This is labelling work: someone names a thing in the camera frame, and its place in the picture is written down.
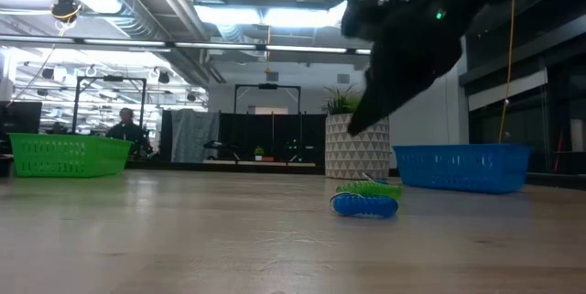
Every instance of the green toy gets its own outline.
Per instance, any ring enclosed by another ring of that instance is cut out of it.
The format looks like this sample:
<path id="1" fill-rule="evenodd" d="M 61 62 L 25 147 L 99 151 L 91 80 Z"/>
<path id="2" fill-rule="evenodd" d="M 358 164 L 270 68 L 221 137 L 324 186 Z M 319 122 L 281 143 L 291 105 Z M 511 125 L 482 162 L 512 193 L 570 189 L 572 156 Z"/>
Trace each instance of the green toy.
<path id="1" fill-rule="evenodd" d="M 382 195 L 400 200 L 403 196 L 403 189 L 399 186 L 383 185 L 367 180 L 342 185 L 336 189 L 337 193 L 355 193 L 363 196 Z"/>

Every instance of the blue basket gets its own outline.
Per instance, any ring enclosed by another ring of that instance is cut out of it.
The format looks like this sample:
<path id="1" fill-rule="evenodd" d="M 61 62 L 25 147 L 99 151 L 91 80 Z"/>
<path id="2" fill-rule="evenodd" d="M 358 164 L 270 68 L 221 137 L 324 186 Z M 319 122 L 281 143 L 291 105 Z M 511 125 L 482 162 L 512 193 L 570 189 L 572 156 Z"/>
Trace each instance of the blue basket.
<path id="1" fill-rule="evenodd" d="M 406 185 L 482 193 L 521 189 L 532 150 L 509 144 L 393 149 L 401 180 Z"/>

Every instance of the table surface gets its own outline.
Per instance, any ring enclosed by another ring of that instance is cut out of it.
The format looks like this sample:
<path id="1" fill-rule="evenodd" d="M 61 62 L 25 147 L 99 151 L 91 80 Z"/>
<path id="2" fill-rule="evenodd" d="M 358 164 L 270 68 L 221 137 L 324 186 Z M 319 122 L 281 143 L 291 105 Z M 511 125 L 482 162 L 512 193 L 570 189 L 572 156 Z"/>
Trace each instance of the table surface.
<path id="1" fill-rule="evenodd" d="M 584 293 L 586 192 L 406 188 L 391 220 L 321 176 L 128 170 L 0 184 L 7 293 Z"/>

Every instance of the patterned planter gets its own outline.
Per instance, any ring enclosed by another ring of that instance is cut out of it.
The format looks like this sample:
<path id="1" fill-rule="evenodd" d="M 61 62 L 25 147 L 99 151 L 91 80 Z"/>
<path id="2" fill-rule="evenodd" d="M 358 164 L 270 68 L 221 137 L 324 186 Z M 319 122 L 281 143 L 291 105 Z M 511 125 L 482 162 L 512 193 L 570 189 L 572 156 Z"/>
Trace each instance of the patterned planter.
<path id="1" fill-rule="evenodd" d="M 326 119 L 326 176 L 359 180 L 367 172 L 385 179 L 390 155 L 388 119 L 352 137 L 346 132 L 351 118 L 351 114 L 338 114 Z"/>

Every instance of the gray curtain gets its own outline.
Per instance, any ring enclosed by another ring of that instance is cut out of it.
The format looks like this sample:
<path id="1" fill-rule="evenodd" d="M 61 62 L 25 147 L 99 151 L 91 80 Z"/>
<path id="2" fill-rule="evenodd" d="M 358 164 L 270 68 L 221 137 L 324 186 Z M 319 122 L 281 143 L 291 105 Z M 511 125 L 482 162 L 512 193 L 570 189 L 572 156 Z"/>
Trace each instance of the gray curtain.
<path id="1" fill-rule="evenodd" d="M 219 114 L 179 110 L 171 112 L 171 117 L 173 119 L 172 162 L 201 163 L 209 156 L 217 157 L 216 150 L 203 148 L 203 145 L 218 139 Z"/>

